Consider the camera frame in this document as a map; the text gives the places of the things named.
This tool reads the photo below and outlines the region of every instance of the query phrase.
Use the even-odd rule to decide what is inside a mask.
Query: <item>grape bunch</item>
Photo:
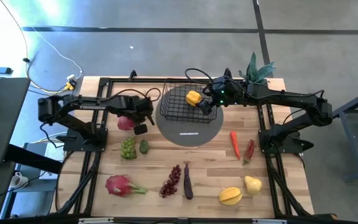
[[[129,137],[121,143],[121,157],[124,159],[136,159],[134,137]]]
[[[173,195],[177,188],[175,185],[179,182],[181,168],[179,165],[172,168],[171,174],[169,175],[169,180],[165,181],[160,190],[160,196],[162,198],[167,197],[168,195]]]

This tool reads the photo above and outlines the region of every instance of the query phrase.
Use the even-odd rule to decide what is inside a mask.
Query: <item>red grapes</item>
[[[160,196],[162,198],[165,198],[168,195],[173,195],[176,191],[178,191],[178,189],[175,188],[175,185],[179,182],[180,174],[181,168],[179,165],[172,167],[169,180],[166,180],[160,189]]]

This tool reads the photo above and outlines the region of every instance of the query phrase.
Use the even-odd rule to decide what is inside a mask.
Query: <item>black wire basket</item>
[[[186,102],[186,95],[190,90],[198,92],[202,99],[210,100],[210,96],[203,93],[204,84],[191,81],[173,82],[165,80],[162,92],[160,115],[172,121],[188,121],[195,123],[210,123],[216,119],[216,106],[212,107],[209,115]]]

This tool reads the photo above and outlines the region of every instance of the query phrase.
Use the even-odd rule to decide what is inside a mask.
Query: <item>gray floor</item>
[[[22,26],[80,27],[209,27],[255,29],[251,0],[197,1],[7,1]],[[259,0],[266,29],[358,30],[358,0]],[[34,32],[26,32],[31,77],[45,88],[59,89],[65,77],[78,69],[60,58]],[[245,70],[252,52],[262,64],[258,34],[168,34],[108,32],[44,32],[62,54],[76,60],[85,75],[183,75],[197,67],[220,75],[226,67]],[[274,77],[285,79],[287,90],[325,89],[333,108],[358,95],[358,35],[266,35]],[[0,4],[0,65],[12,67],[12,76],[24,76],[24,43],[20,32]],[[37,121],[38,95],[28,93],[12,143],[43,137]],[[49,133],[64,131],[51,127]],[[336,213],[358,221],[358,181],[345,183],[354,172],[354,160],[338,120],[324,128],[302,131],[315,143],[305,152],[306,176],[316,213]],[[35,203],[21,197],[22,203]],[[31,211],[38,215],[44,211]],[[28,211],[16,210],[19,215]]]

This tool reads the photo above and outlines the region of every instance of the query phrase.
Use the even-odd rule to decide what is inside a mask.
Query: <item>wooden table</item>
[[[80,94],[96,96],[100,77],[84,77]],[[285,89],[281,78],[269,79],[269,88],[273,90]],[[126,88],[135,88],[145,93],[149,88],[160,87],[163,83],[115,83],[113,93]],[[290,113],[284,106],[273,107],[273,114],[277,123],[282,123]],[[108,146],[102,153],[96,183],[92,216],[104,217],[206,217],[206,218],[257,218],[274,217],[272,199],[270,196],[264,155],[260,152],[257,131],[259,120],[256,107],[229,106],[223,108],[223,126],[215,138],[207,144],[198,147],[182,147],[167,141],[158,130],[146,122],[149,131],[136,136],[135,148],[139,148],[141,139],[147,139],[150,151],[147,155],[138,153],[135,160],[127,161],[120,157],[121,141],[133,136],[133,131],[121,131],[117,128],[117,117],[108,116],[109,129]],[[83,121],[90,121],[91,111],[76,111],[75,116]],[[230,131],[236,131],[241,156],[247,148],[250,139],[255,141],[255,152],[250,164],[242,165],[237,160],[229,137]],[[287,184],[297,200],[305,210],[313,213],[305,171],[300,159],[293,154],[283,154],[283,164]],[[60,207],[69,198],[78,185],[84,153],[75,152],[67,160],[62,170],[58,188]],[[168,198],[161,198],[158,192],[173,166],[184,162],[190,163],[190,176],[193,185],[194,198],[187,200],[183,192],[183,175],[178,183],[178,192]],[[104,187],[111,175],[127,174],[133,183],[148,188],[146,195],[132,195],[120,198],[109,195]],[[256,177],[262,181],[262,191],[258,196],[248,196],[244,185],[245,175]],[[225,206],[219,202],[218,195],[226,187],[238,187],[243,192],[242,200],[234,206]],[[85,206],[88,187],[84,191],[81,211]],[[280,208],[284,211],[281,190],[277,186]]]

